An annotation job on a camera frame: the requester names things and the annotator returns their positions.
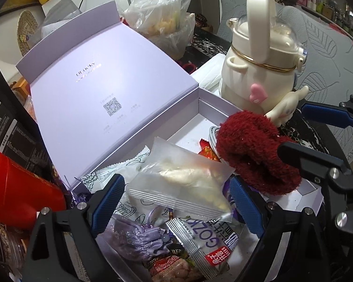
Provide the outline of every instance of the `white figurine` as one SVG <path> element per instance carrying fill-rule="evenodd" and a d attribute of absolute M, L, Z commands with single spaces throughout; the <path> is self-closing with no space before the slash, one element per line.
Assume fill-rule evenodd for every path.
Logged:
<path fill-rule="evenodd" d="M 300 70 L 306 61 L 306 50 L 276 17 L 274 0 L 247 0 L 247 15 L 229 19 L 227 25 L 233 41 L 222 67 L 221 96 L 238 108 L 263 115 L 287 100 L 285 111 L 291 115 L 279 114 L 278 108 L 270 114 L 276 126 L 284 124 L 297 107 L 295 99 L 308 92 L 306 86 L 285 97 L 293 89 L 295 68 Z"/>

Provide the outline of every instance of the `white cable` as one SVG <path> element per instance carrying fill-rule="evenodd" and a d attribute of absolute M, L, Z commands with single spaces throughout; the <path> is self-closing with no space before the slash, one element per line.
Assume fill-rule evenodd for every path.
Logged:
<path fill-rule="evenodd" d="M 216 144 L 217 144 L 217 132 L 219 131 L 220 126 L 212 126 L 211 128 L 209 128 L 209 138 L 208 138 L 208 142 L 209 145 L 211 147 L 211 149 L 214 151 L 214 153 L 217 155 L 217 157 L 220 159 L 221 161 L 221 157 L 217 152 L 216 149 Z"/>

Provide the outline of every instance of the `red container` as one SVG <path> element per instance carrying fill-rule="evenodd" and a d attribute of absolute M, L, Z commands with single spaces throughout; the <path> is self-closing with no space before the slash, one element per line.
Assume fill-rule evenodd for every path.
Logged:
<path fill-rule="evenodd" d="M 66 209 L 60 188 L 0 153 L 0 222 L 32 230 L 36 213 L 44 207 Z"/>

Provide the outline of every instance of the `dark red sock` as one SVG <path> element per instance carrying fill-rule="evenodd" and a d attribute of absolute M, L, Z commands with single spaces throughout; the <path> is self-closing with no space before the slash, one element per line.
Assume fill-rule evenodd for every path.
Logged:
<path fill-rule="evenodd" d="M 243 111 L 221 124 L 216 148 L 248 185 L 263 194 L 283 195 L 301 182 L 298 169 L 277 156 L 278 146 L 285 141 L 292 139 L 280 136 L 267 117 Z"/>

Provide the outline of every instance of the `gray chair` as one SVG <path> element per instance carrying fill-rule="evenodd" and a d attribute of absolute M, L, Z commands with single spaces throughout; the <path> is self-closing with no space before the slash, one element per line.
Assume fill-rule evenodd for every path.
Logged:
<path fill-rule="evenodd" d="M 221 0 L 222 18 L 217 35 L 232 41 L 232 32 L 226 20 L 246 14 L 246 0 Z M 297 34 L 298 41 L 308 51 L 306 64 L 297 73 L 296 88 L 308 85 L 306 99 L 338 105 L 349 100 L 353 94 L 353 42 L 329 26 L 325 26 L 299 9 L 277 4 L 277 15 L 289 24 Z M 353 160 L 353 128 L 329 126 L 349 162 Z"/>

